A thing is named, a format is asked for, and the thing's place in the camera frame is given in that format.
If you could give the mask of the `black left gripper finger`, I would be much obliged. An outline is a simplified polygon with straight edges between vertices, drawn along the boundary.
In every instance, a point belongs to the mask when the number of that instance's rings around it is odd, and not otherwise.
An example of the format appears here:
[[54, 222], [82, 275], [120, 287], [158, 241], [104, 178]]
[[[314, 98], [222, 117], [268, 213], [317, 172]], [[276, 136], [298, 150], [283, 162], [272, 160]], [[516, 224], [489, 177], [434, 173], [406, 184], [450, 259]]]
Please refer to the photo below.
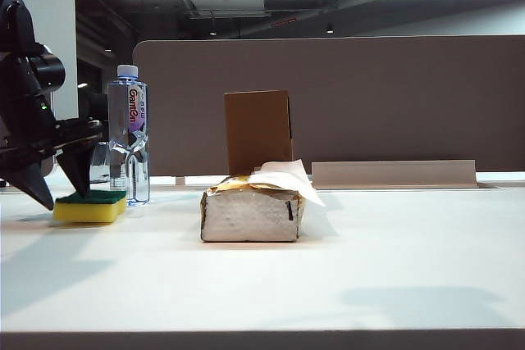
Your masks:
[[66, 145], [57, 161], [75, 191], [86, 198], [90, 193], [89, 171], [96, 143], [73, 143]]
[[32, 197], [48, 210], [53, 209], [53, 196], [38, 164], [7, 170], [7, 182]]

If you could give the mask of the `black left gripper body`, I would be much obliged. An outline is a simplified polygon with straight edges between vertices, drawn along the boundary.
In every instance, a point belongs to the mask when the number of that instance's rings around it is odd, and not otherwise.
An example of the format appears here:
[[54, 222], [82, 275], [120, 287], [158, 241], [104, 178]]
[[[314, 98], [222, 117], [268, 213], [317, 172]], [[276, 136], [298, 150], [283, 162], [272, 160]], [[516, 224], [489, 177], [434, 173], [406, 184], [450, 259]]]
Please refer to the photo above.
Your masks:
[[9, 146], [1, 146], [1, 179], [10, 181], [15, 172], [53, 155], [53, 141], [61, 127], [57, 120], [20, 120], [12, 124], [1, 120], [1, 136], [10, 140]]

